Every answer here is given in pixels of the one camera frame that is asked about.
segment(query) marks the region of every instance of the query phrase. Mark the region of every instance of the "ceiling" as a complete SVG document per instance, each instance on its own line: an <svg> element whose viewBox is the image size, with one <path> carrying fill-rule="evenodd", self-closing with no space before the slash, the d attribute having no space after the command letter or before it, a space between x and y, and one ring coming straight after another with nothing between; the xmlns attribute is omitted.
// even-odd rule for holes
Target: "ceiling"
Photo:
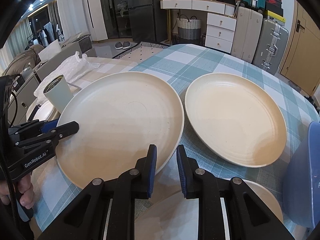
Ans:
<svg viewBox="0 0 320 240"><path fill-rule="evenodd" d="M29 9L22 15L20 21L24 20L26 17L28 17L28 15L30 15L32 12L38 10L39 8L41 8L42 6L52 2L54 0L43 0L43 1L40 1L40 0L35 0L32 5L32 10L30 10L30 7Z"/></svg>

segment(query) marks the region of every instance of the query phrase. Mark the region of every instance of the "metal screw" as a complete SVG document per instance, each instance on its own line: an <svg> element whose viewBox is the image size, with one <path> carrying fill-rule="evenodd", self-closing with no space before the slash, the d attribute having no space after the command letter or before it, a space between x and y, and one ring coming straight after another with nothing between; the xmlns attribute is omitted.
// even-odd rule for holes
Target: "metal screw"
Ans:
<svg viewBox="0 0 320 240"><path fill-rule="evenodd" d="M201 168L196 169L196 174L203 175L204 173L205 173L204 169L201 169Z"/></svg>
<svg viewBox="0 0 320 240"><path fill-rule="evenodd" d="M97 185L100 185L101 182L102 182L102 179L96 178L96 179L94 179L94 180L92 181L92 184L95 185L95 186L97 186Z"/></svg>
<svg viewBox="0 0 320 240"><path fill-rule="evenodd" d="M130 173L130 175L137 175L137 174L139 174L139 170L138 169L131 169L129 171L129 173Z"/></svg>
<svg viewBox="0 0 320 240"><path fill-rule="evenodd" d="M232 179L232 181L233 181L233 183L234 184L241 184L241 182L242 182L242 179L240 179L240 178L238 178L238 177L234 177L233 179Z"/></svg>

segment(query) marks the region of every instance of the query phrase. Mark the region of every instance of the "blue gripper pad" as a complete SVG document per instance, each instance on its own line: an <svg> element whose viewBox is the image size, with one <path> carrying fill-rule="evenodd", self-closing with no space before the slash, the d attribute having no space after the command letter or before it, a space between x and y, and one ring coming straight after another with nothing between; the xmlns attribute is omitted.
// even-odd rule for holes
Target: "blue gripper pad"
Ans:
<svg viewBox="0 0 320 240"><path fill-rule="evenodd" d="M155 145L150 145L148 155L151 154L151 166L148 174L148 197L151 197L153 192L153 185L155 182L156 174L156 163L157 163L157 147Z"/></svg>
<svg viewBox="0 0 320 240"><path fill-rule="evenodd" d="M43 127L41 128L41 132L47 133L52 128L56 128L58 124L59 119L52 120L50 122L46 122Z"/></svg>
<svg viewBox="0 0 320 240"><path fill-rule="evenodd" d="M187 157L186 152L181 148L182 145L179 145L177 147L177 164L178 164L178 170L179 170L179 177L180 177L180 184L181 184L181 190L184 195L184 197L187 197L187 177L185 172L185 167L183 165L183 156Z"/></svg>

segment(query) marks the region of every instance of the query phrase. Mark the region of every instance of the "gray slipper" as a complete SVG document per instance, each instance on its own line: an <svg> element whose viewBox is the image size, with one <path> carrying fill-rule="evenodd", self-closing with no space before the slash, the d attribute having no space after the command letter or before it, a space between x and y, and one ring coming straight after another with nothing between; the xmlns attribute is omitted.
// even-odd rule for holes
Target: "gray slipper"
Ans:
<svg viewBox="0 0 320 240"><path fill-rule="evenodd" d="M131 46L131 44L130 44L130 42L128 42L128 41L125 41L125 42L123 43L123 49L128 49L128 48L130 48L130 46Z"/></svg>
<svg viewBox="0 0 320 240"><path fill-rule="evenodd" d="M116 49L122 49L122 48L123 48L122 43L118 41L118 42L115 44L115 48L116 48Z"/></svg>

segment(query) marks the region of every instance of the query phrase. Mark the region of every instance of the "curtain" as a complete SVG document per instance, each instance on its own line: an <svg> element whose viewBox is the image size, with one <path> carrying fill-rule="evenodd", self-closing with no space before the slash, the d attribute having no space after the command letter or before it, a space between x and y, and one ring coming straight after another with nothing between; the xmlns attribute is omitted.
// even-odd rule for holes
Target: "curtain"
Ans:
<svg viewBox="0 0 320 240"><path fill-rule="evenodd" d="M6 70L12 60L13 57L8 45L8 41L6 41L3 48L0 49L0 75Z"/></svg>
<svg viewBox="0 0 320 240"><path fill-rule="evenodd" d="M23 52L28 46L27 38L32 34L29 20L26 18L21 23L18 23L10 33L7 41L13 57Z"/></svg>
<svg viewBox="0 0 320 240"><path fill-rule="evenodd" d="M57 24L62 30L57 1L48 3L49 20L53 24L53 31L56 32Z"/></svg>
<svg viewBox="0 0 320 240"><path fill-rule="evenodd" d="M65 39L89 31L82 0L57 0L57 4Z"/></svg>

